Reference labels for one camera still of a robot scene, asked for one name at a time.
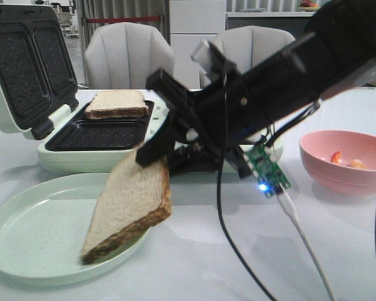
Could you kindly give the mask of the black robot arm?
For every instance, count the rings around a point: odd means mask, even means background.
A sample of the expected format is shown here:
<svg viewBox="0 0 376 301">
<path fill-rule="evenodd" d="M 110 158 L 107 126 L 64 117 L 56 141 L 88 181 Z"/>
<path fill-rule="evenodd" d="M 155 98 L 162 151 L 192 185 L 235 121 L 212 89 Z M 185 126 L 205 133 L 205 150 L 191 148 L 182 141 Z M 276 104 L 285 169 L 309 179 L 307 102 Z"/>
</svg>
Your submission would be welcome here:
<svg viewBox="0 0 376 301">
<path fill-rule="evenodd" d="M 193 59 L 211 78 L 202 90 L 189 91 L 162 69 L 147 78 L 147 89 L 169 113 L 136 161 L 148 166 L 166 158 L 173 174 L 215 171 L 228 162 L 246 177 L 251 170 L 240 148 L 245 138 L 376 78 L 376 1 L 330 1 L 300 39 L 244 73 L 210 42 Z"/>
</svg>

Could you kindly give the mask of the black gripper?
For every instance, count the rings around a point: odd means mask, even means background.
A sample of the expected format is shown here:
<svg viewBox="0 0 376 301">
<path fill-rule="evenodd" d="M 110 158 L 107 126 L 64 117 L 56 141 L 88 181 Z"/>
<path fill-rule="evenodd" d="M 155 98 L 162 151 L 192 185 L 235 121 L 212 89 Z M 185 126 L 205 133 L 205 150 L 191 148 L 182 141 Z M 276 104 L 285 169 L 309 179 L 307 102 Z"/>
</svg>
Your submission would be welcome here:
<svg viewBox="0 0 376 301">
<path fill-rule="evenodd" d="M 199 84 L 207 88 L 190 92 L 164 69 L 146 80 L 169 109 L 154 136 L 140 147 L 136 162 L 148 166 L 174 148 L 188 127 L 198 137 L 168 155 L 172 174 L 213 172 L 228 162 L 240 178 L 251 173 L 239 145 L 251 134 L 288 114 L 286 97 L 271 87 L 246 81 L 235 62 L 211 41 L 202 40 L 191 55 L 199 65 Z"/>
</svg>

